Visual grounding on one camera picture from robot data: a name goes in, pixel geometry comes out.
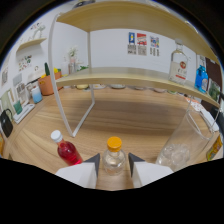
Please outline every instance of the orange bottle cap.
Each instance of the orange bottle cap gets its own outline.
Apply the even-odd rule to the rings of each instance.
[[[111,152],[118,152],[121,149],[122,141],[118,137],[110,137],[107,140],[107,147]]]

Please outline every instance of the glass bottle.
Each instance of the glass bottle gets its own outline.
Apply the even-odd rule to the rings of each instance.
[[[83,162],[76,147],[63,139],[60,131],[56,130],[51,133],[51,138],[58,145],[58,155],[69,165],[76,165]]]
[[[188,58],[183,53],[182,40],[175,39],[176,50],[171,54],[169,80],[184,85],[187,77]]]
[[[126,155],[121,149],[122,141],[118,137],[107,140],[107,150],[103,154],[103,165],[109,175],[119,175],[125,166]]]

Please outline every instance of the red drink bottle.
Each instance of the red drink bottle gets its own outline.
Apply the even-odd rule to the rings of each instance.
[[[64,141],[60,131],[56,130],[51,133],[51,138],[58,145],[58,155],[69,165],[76,165],[83,162],[79,152],[71,142]]]

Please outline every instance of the blue object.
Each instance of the blue object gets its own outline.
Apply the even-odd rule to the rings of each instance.
[[[208,85],[208,75],[205,71],[205,67],[200,65],[196,72],[196,79],[194,87],[202,93],[206,93]]]
[[[130,43],[135,44],[135,33],[129,32],[129,44]]]
[[[36,88],[32,89],[31,91],[32,91],[33,102],[39,103],[42,100],[40,88],[37,86]]]

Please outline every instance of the white bottle cap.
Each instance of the white bottle cap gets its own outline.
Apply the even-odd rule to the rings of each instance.
[[[183,41],[181,39],[178,39],[178,38],[175,39],[175,43],[183,45]]]
[[[62,134],[60,131],[56,130],[56,131],[53,131],[51,133],[51,138],[52,140],[54,140],[56,143],[60,142],[62,140]]]

